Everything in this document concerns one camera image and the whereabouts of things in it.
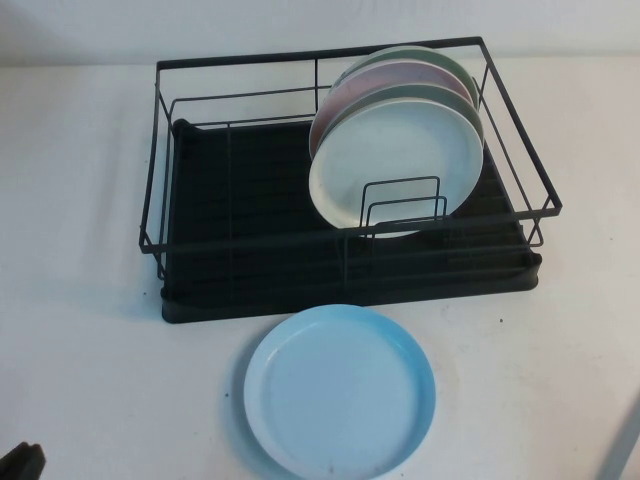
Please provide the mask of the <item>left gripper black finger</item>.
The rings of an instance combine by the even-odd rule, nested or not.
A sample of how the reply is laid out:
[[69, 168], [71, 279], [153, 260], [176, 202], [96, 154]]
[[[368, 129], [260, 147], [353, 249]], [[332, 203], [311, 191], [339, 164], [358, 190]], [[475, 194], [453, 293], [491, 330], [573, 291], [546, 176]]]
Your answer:
[[39, 480], [46, 464], [46, 457], [39, 444], [27, 446], [24, 464], [24, 480]]
[[21, 475], [25, 462], [28, 460], [28, 447], [16, 446], [0, 461], [0, 479], [16, 479]]

